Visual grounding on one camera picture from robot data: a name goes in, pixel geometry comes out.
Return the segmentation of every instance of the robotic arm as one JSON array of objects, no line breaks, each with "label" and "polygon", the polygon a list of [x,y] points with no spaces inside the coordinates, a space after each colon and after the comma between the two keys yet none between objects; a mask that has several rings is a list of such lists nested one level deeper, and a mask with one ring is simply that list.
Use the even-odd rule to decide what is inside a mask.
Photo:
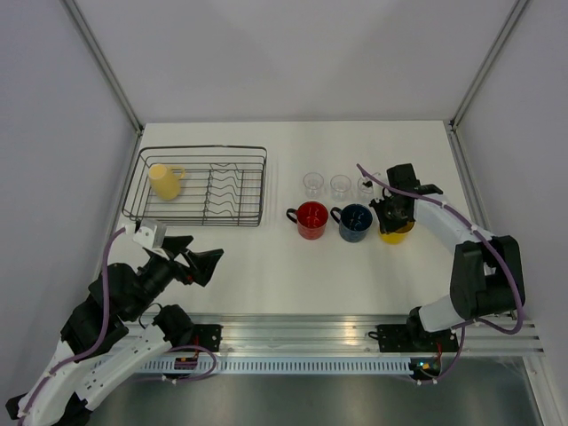
[{"label": "robotic arm", "polygon": [[[521,257],[515,239],[495,236],[472,225],[451,207],[437,186],[421,185],[412,164],[388,169],[388,185],[376,181],[359,168],[367,178],[366,185],[377,184],[370,207],[375,210],[382,233],[393,233],[411,222],[417,222],[426,226],[454,254],[449,295],[410,312],[407,325],[411,334],[447,330],[484,315],[519,308],[508,275],[485,242],[504,261],[512,275],[520,304],[525,303]],[[377,190],[383,193],[379,201]]]},{"label": "robotic arm", "polygon": [[[136,320],[172,280],[205,287],[224,254],[222,249],[193,253],[186,248],[192,236],[165,237],[165,225],[153,220],[126,228],[149,260],[137,272],[127,264],[111,264],[107,267],[107,288],[103,288],[102,273],[89,285],[87,299],[73,310],[61,329],[61,339],[42,377],[28,394],[11,398],[6,404],[11,418],[20,419],[19,426],[83,426],[103,399],[148,360],[173,347],[191,344],[194,330],[190,318],[178,305],[165,306],[138,339],[93,368],[128,334],[123,321]],[[175,260],[179,255],[187,265]],[[93,351],[103,320],[108,327]]]}]

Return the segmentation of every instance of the red mug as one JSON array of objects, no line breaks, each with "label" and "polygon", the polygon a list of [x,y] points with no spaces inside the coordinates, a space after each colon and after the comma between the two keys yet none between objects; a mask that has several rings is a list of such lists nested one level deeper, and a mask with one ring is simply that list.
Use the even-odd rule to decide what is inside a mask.
[{"label": "red mug", "polygon": [[298,225],[298,232],[306,240],[317,240],[326,230],[326,206],[316,201],[308,201],[298,209],[286,210],[286,216]]}]

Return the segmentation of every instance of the mug handle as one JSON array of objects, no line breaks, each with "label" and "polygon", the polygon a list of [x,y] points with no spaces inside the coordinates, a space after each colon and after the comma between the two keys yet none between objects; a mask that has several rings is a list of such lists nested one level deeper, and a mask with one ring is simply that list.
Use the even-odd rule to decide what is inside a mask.
[{"label": "mug handle", "polygon": [[181,179],[183,176],[185,176],[185,168],[183,166],[168,166],[170,168],[171,171],[180,171],[181,173],[179,175],[174,173],[174,176],[177,179]]},{"label": "mug handle", "polygon": [[298,219],[297,219],[297,215],[296,215],[296,209],[286,210],[286,217],[288,219],[290,219],[292,222],[294,222],[295,224],[298,223]]},{"label": "mug handle", "polygon": [[339,221],[341,220],[341,209],[339,209],[338,207],[333,207],[329,214],[337,223],[339,223]]}]

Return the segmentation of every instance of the rack wire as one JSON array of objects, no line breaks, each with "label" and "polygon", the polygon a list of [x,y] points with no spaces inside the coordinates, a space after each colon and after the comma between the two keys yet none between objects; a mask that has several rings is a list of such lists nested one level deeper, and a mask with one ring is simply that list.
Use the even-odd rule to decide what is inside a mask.
[{"label": "rack wire", "polygon": [[[164,146],[140,151],[122,213],[167,225],[258,226],[263,215],[266,149],[261,146]],[[164,201],[150,186],[154,164],[185,169],[181,193]]]}]

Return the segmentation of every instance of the white table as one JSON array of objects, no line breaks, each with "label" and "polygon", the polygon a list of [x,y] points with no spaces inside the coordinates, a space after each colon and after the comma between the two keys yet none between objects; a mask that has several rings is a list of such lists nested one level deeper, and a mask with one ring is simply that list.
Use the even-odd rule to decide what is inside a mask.
[{"label": "white table", "polygon": [[[411,162],[422,183],[438,185],[467,212],[442,122],[148,124],[140,149],[210,144],[268,150],[262,223],[257,228],[169,228],[168,235],[193,235],[193,251],[222,248],[225,255],[207,287],[175,281],[156,302],[202,313],[404,314],[448,292],[453,256],[419,225],[402,244],[389,246],[377,235],[375,217],[369,235],[352,244],[341,239],[330,218],[324,236],[307,241],[285,216],[287,208],[306,201],[302,178],[307,172],[325,178],[327,192],[319,201],[328,209],[337,205],[329,196],[332,176],[348,175],[356,191],[357,162],[384,176],[389,167]],[[124,236],[110,256],[111,263],[133,267],[146,260],[142,248]]]}]

